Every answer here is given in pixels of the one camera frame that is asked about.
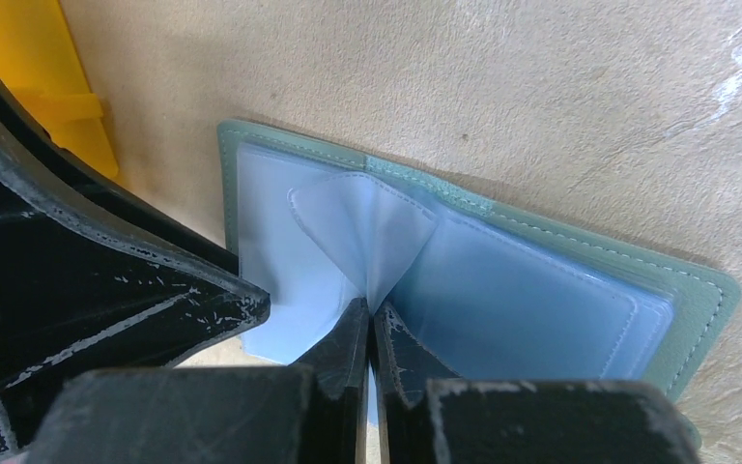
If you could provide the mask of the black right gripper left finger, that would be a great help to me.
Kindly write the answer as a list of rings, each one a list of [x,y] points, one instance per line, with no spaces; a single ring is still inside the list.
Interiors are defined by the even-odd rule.
[[[30,463],[361,463],[369,311],[286,366],[105,369],[71,381]]]

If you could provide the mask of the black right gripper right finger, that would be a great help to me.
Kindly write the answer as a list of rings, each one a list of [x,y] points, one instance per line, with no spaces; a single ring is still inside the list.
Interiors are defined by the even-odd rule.
[[[385,463],[699,462],[685,420],[646,383],[463,379],[390,304],[374,345]]]

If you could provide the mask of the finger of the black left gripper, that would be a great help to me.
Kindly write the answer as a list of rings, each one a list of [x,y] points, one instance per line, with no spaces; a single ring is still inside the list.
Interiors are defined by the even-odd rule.
[[[56,145],[0,81],[0,460],[71,378],[173,365],[265,322],[238,266]]]

